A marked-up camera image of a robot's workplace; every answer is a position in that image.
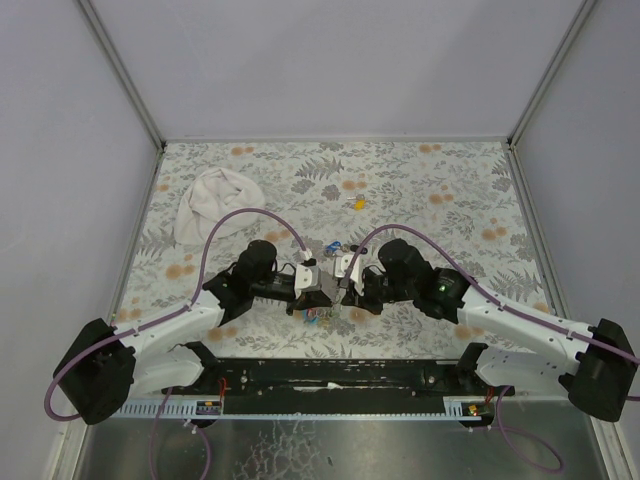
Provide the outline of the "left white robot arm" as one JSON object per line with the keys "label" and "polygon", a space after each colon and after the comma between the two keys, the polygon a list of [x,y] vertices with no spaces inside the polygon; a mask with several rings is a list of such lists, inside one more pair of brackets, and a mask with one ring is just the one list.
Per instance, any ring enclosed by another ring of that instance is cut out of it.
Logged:
{"label": "left white robot arm", "polygon": [[76,417],[95,425],[130,397],[193,385],[208,361],[201,343],[207,332],[249,311],[255,299],[280,301],[288,314],[333,305],[338,286],[331,273],[313,258],[290,274],[279,272],[276,254],[267,241],[251,242],[194,298],[156,320],[87,323],[54,370],[51,387],[65,394]]}

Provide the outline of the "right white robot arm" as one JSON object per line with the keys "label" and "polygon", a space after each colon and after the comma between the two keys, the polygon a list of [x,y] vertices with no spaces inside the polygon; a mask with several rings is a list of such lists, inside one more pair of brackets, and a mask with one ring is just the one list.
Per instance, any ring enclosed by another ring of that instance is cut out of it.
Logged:
{"label": "right white robot arm", "polygon": [[639,359],[619,324],[589,325],[512,302],[456,264],[432,266],[403,239],[384,244],[378,260],[380,269],[362,267],[354,252],[335,259],[343,304],[378,315],[386,304],[410,302],[434,320],[510,340],[520,353],[471,346],[470,364],[484,383],[566,395],[594,418],[620,419]]}

